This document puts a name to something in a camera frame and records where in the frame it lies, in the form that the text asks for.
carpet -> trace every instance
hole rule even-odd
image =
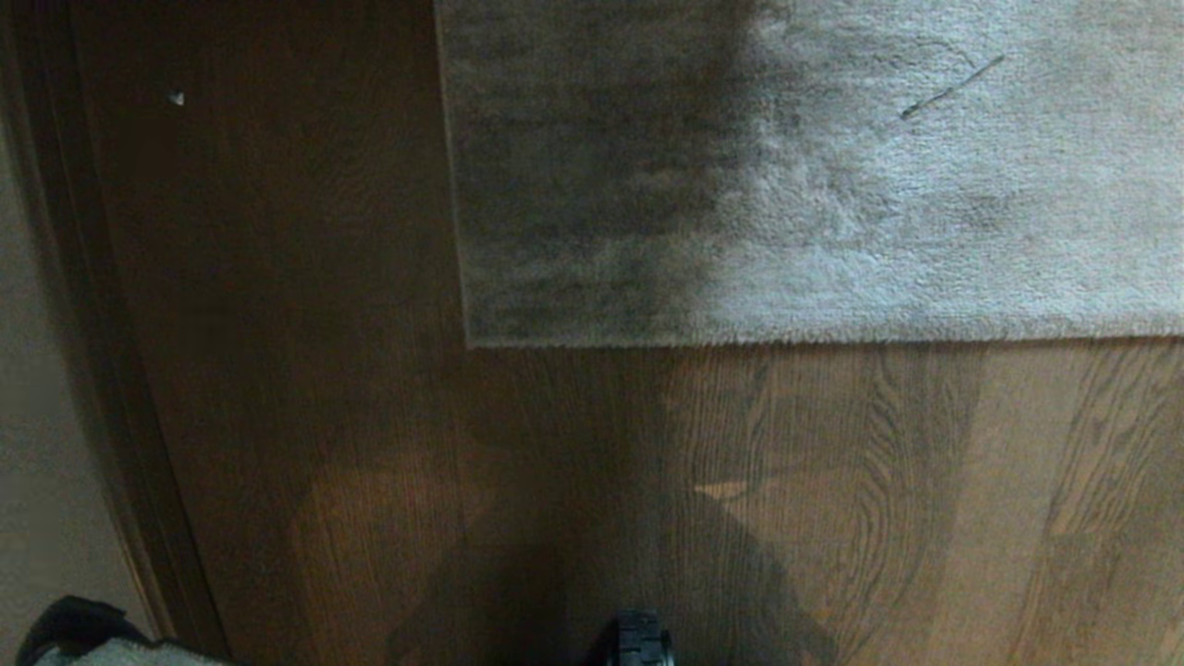
[[[172,643],[141,645],[111,639],[82,657],[52,648],[36,666],[231,666],[226,661],[200,657]]]
[[[1184,332],[1178,0],[437,0],[472,346]]]

door trim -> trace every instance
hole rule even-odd
[[[70,5],[0,0],[0,113],[72,391],[156,630],[229,657],[108,235]]]

rug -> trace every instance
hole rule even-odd
[[[472,346],[1184,332],[1177,0],[437,0]]]

wood grain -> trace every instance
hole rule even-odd
[[[469,352],[430,2],[73,13],[239,658],[574,664],[625,606],[686,664],[1179,654],[1180,341]]]

